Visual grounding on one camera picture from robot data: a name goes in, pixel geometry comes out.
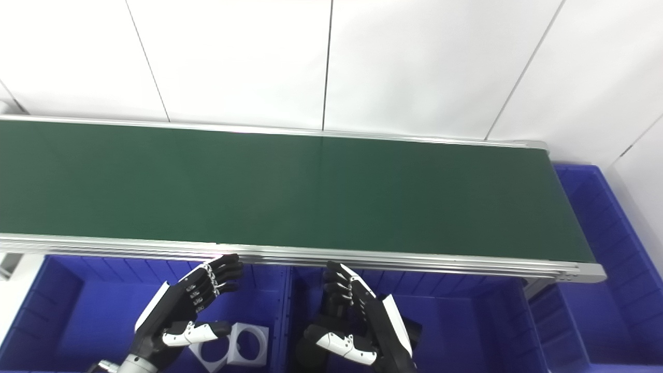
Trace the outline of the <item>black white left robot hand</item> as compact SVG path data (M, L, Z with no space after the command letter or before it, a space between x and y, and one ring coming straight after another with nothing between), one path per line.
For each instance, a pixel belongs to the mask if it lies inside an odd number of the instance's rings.
M229 322L200 323L197 316L220 295L238 290L242 269L239 255L230 253L199 264L173 285L164 282L135 324L127 360L164 371L187 347L227 337Z

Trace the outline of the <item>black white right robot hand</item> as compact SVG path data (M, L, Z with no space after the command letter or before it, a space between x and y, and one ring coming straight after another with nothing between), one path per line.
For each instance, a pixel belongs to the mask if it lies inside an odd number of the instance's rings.
M360 274L328 261L323 273L321 312L308 325L301 365L318 367L329 353L376 372L417 372L413 350L422 325L400 313L393 295L376 295Z

